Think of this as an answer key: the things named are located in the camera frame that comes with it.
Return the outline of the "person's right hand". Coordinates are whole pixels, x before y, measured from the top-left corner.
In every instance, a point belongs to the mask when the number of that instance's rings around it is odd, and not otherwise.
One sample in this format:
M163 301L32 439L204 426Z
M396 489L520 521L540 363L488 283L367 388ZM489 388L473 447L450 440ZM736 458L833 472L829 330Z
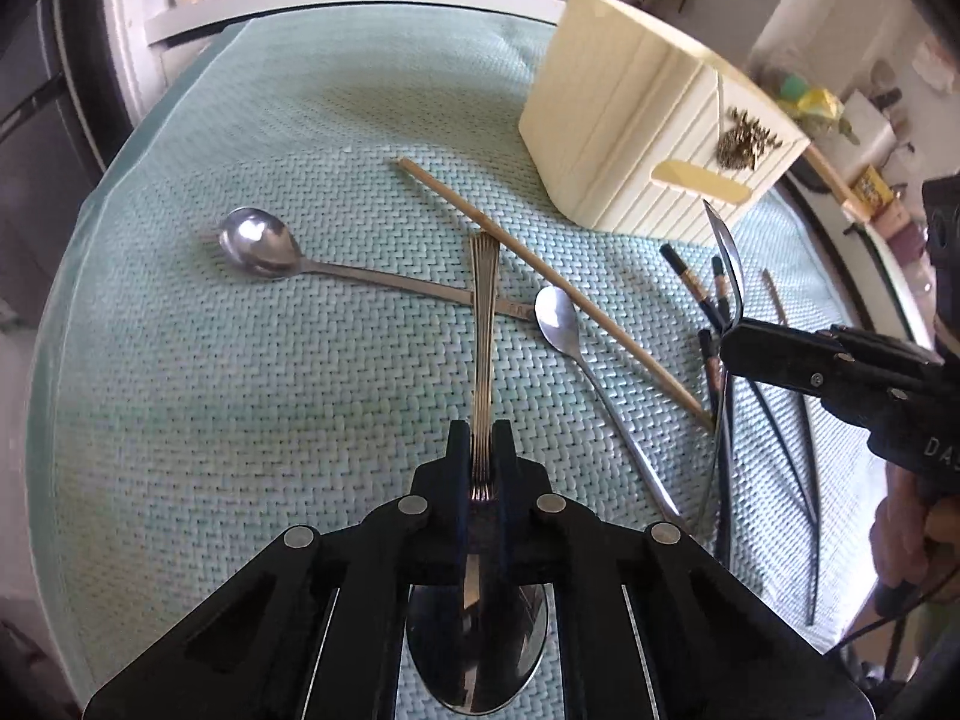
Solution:
M875 511L869 541L878 582L927 592L958 566L958 497L921 500L918 478L885 466L887 494Z

